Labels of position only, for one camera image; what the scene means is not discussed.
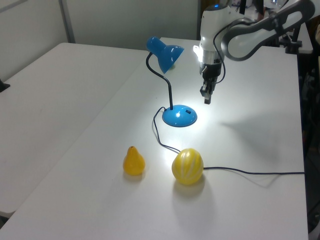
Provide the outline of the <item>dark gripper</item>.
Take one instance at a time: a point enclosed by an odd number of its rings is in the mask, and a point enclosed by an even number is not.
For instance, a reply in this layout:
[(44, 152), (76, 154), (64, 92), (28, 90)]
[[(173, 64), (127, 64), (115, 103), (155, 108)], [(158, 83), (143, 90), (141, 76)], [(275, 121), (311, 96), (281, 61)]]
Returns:
[(206, 64), (200, 62), (199, 73), (206, 82), (200, 88), (200, 93), (204, 97), (204, 103), (209, 105), (211, 103), (211, 97), (216, 87), (216, 82), (221, 74), (222, 63)]

